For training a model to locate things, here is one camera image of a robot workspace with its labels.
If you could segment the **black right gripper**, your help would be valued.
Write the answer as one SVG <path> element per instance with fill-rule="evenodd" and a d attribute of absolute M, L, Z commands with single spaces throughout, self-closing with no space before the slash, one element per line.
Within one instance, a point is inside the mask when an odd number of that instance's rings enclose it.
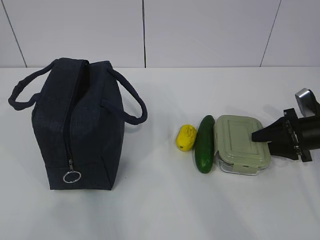
<path fill-rule="evenodd" d="M 251 134 L 253 142 L 269 142 L 268 148 L 272 156 L 283 157 L 291 160 L 301 159 L 302 162 L 311 162 L 312 156 L 307 149 L 302 134 L 299 118 L 294 108 L 283 111 L 286 118 L 288 131 L 284 127 L 285 118 L 280 117 L 271 125 L 257 130 Z M 288 139 L 288 132 L 292 142 L 284 143 Z"/>

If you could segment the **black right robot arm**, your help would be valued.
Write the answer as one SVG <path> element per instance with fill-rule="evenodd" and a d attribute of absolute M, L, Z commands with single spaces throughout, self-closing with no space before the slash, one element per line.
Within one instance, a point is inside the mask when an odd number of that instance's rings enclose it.
<path fill-rule="evenodd" d="M 272 156 L 311 162 L 310 151 L 320 148 L 320 117 L 298 118 L 293 108 L 271 125 L 251 134 L 256 143 L 267 143 Z"/>

